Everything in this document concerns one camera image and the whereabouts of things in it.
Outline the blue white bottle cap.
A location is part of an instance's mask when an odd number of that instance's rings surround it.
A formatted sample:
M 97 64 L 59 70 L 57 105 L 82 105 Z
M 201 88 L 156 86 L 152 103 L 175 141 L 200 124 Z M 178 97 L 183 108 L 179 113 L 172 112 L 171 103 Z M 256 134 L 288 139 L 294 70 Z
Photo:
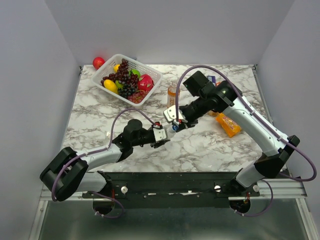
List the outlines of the blue white bottle cap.
M 172 126 L 172 130 L 173 130 L 174 132 L 176 132 L 176 131 L 178 130 L 178 126 L 177 126 L 177 125 L 173 125 L 173 126 Z

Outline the tall orange drink bottle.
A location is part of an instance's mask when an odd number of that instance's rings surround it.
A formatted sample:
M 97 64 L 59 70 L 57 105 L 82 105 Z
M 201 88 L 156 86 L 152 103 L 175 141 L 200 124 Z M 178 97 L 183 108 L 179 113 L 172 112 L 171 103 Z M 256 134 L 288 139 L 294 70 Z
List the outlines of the tall orange drink bottle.
M 167 89 L 167 108 L 176 104 L 176 96 L 180 97 L 180 89 L 177 89 L 177 85 L 178 82 L 176 80 L 172 81 Z

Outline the clear plastic bottle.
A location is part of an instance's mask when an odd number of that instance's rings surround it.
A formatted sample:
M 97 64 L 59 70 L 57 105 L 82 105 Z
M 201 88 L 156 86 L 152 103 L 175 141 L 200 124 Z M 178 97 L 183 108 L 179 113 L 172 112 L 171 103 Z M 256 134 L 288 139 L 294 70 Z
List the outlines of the clear plastic bottle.
M 165 135 L 166 135 L 166 140 L 170 140 L 174 137 L 174 135 L 176 134 L 176 131 L 173 130 L 173 128 L 171 126 L 169 126 L 169 128 L 165 128 Z

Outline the small orange juice bottle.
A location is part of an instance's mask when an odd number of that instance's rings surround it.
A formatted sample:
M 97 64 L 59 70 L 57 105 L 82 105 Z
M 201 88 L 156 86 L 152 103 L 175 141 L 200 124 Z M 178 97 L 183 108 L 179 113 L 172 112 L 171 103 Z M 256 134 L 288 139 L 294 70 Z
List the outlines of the small orange juice bottle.
M 219 115 L 219 113 L 218 113 L 218 112 L 215 112 L 215 111 L 210 110 L 210 111 L 208 112 L 208 115 L 210 115 L 210 116 L 212 116 L 212 117 L 216 117 L 216 116 L 218 116 L 218 115 Z

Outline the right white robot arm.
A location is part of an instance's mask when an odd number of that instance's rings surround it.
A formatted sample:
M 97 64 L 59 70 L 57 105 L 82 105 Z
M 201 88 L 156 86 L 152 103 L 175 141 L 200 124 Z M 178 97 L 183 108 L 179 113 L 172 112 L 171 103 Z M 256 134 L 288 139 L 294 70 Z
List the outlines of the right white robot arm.
M 283 168 L 294 148 L 300 143 L 296 135 L 287 136 L 268 122 L 242 92 L 224 80 L 215 86 L 200 71 L 196 71 L 183 85 L 197 99 L 180 106 L 186 119 L 185 127 L 193 127 L 208 111 L 222 113 L 235 121 L 261 148 L 262 155 L 254 163 L 242 168 L 230 183 L 230 191 L 241 196 L 248 187 L 263 178 L 275 178 Z

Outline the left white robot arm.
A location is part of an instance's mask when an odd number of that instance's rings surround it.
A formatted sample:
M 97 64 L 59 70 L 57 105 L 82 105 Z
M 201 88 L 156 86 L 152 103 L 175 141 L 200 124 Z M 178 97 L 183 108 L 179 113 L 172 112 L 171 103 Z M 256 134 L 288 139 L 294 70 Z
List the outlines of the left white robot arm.
M 87 152 L 77 152 L 71 147 L 63 148 L 39 178 L 51 191 L 53 200 L 62 202 L 83 190 L 80 186 L 89 170 L 125 160 L 133 153 L 135 146 L 150 144 L 152 148 L 158 148 L 170 141 L 172 133 L 170 124 L 156 122 L 145 129 L 140 120 L 131 119 L 110 146 L 97 147 Z

